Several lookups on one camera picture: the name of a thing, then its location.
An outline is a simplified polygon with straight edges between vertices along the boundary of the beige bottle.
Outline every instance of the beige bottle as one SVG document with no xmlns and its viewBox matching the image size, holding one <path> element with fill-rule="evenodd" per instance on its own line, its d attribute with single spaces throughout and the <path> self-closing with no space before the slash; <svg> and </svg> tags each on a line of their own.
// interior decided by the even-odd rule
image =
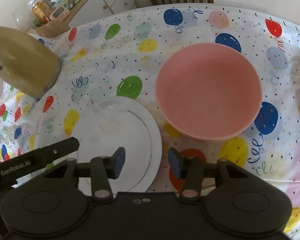
<svg viewBox="0 0 300 240">
<path fill-rule="evenodd" d="M 0 26 L 0 77 L 32 98 L 41 98 L 56 82 L 62 61 L 27 33 Z"/>
</svg>

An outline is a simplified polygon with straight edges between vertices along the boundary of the cabinet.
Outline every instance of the cabinet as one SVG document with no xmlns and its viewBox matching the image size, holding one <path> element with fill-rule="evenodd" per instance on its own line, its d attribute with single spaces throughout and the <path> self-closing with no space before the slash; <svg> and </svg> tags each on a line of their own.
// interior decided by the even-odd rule
<svg viewBox="0 0 300 240">
<path fill-rule="evenodd" d="M 134 0 L 88 0 L 68 23 L 68 26 L 70 28 L 78 27 L 135 8 Z"/>
</svg>

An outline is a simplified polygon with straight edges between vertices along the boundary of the blue balloon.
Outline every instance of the blue balloon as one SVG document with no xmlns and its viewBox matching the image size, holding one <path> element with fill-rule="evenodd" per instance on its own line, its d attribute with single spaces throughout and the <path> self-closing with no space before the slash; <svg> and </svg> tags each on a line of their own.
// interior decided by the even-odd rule
<svg viewBox="0 0 300 240">
<path fill-rule="evenodd" d="M 241 45 L 239 41 L 229 33 L 220 33 L 216 37 L 215 42 L 231 47 L 241 53 Z"/>
<path fill-rule="evenodd" d="M 163 19 L 168 25 L 180 25 L 183 21 L 183 16 L 178 9 L 168 9 L 163 14 Z"/>
<path fill-rule="evenodd" d="M 1 155 L 2 155 L 2 158 L 4 159 L 4 156 L 7 154 L 7 148 L 4 144 L 2 144 L 1 146 Z"/>
<path fill-rule="evenodd" d="M 261 134 L 267 135 L 273 132 L 278 122 L 278 110 L 268 102 L 262 102 L 259 114 L 254 124 Z"/>
<path fill-rule="evenodd" d="M 288 60 L 282 50 L 276 47 L 270 47 L 267 50 L 267 57 L 271 65 L 278 69 L 286 69 L 288 67 Z"/>
<path fill-rule="evenodd" d="M 92 28 L 89 28 L 89 40 L 95 39 L 101 32 L 101 25 L 96 24 Z"/>
<path fill-rule="evenodd" d="M 15 131 L 14 131 L 14 138 L 18 139 L 21 134 L 21 126 L 19 126 Z"/>
</svg>

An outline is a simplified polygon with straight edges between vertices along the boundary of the red balloon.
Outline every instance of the red balloon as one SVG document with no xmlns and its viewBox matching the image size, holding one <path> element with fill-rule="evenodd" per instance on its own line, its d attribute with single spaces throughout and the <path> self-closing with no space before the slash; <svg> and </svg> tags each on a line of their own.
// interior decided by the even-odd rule
<svg viewBox="0 0 300 240">
<path fill-rule="evenodd" d="M 47 97 L 46 102 L 44 103 L 42 112 L 43 113 L 47 112 L 48 109 L 50 108 L 50 106 L 52 105 L 52 103 L 53 103 L 53 96 Z"/>
<path fill-rule="evenodd" d="M 274 21 L 270 21 L 268 19 L 266 19 L 266 26 L 269 30 L 269 32 L 276 37 L 280 37 L 282 34 L 282 28 L 280 26 L 279 23 L 274 22 Z"/>
<path fill-rule="evenodd" d="M 68 36 L 69 41 L 73 41 L 76 34 L 77 34 L 77 28 L 74 27 L 69 33 Z"/>
<path fill-rule="evenodd" d="M 18 107 L 18 109 L 16 110 L 15 114 L 14 114 L 14 122 L 16 122 L 21 116 L 21 109 L 20 107 Z"/>
<path fill-rule="evenodd" d="M 4 112 L 6 111 L 6 105 L 5 104 L 2 104 L 0 106 L 0 116 L 3 116 Z"/>
</svg>

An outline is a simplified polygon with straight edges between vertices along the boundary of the screw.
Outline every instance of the screw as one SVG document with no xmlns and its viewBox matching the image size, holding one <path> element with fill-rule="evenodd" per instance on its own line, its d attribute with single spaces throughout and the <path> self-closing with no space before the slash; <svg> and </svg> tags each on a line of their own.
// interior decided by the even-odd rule
<svg viewBox="0 0 300 240">
<path fill-rule="evenodd" d="M 142 201 L 147 203 L 147 202 L 150 202 L 150 201 L 151 201 L 151 199 L 150 199 L 150 198 L 148 198 L 148 197 L 144 197 L 144 198 L 142 199 Z"/>
</svg>

